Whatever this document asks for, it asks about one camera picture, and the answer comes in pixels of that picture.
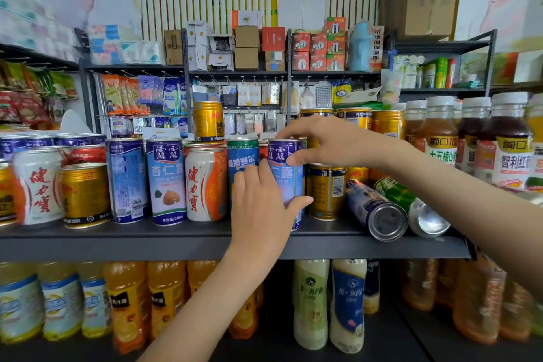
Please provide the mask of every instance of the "yellow bottle liquid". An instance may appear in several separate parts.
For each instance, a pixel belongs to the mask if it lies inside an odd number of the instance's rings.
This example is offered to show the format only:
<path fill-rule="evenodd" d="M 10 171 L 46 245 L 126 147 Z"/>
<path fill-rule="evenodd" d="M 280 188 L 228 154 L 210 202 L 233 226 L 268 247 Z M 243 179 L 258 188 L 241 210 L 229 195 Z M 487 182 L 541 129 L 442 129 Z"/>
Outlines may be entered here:
<path fill-rule="evenodd" d="M 151 338 L 166 329 L 185 304 L 187 262 L 147 262 L 151 290 Z"/>
<path fill-rule="evenodd" d="M 462 334 L 483 345 L 496 343 L 506 273 L 482 253 L 476 261 L 463 260 L 452 318 Z"/>
<path fill-rule="evenodd" d="M 102 262 L 77 264 L 85 298 L 85 313 L 81 328 L 85 338 L 100 338 L 111 332 L 111 303 L 105 287 L 103 267 Z"/>
<path fill-rule="evenodd" d="M 45 262 L 37 272 L 45 301 L 44 338 L 59 341 L 81 330 L 83 293 L 74 264 Z"/>
<path fill-rule="evenodd" d="M 436 300 L 438 259 L 409 259 L 402 295 L 409 306 L 419 311 L 431 311 Z"/>
<path fill-rule="evenodd" d="M 141 349 L 150 329 L 146 262 L 111 262 L 104 266 L 111 299 L 113 344 L 121 355 Z"/>
<path fill-rule="evenodd" d="M 205 282 L 211 272 L 215 270 L 220 260 L 189 260 L 187 262 L 188 283 L 191 286 L 191 294 Z"/>
<path fill-rule="evenodd" d="M 33 264 L 0 262 L 0 342 L 18 344 L 43 325 L 44 297 Z"/>
<path fill-rule="evenodd" d="M 518 342 L 527 342 L 533 318 L 532 295 L 507 275 L 503 290 L 502 316 L 499 321 L 500 336 Z"/>

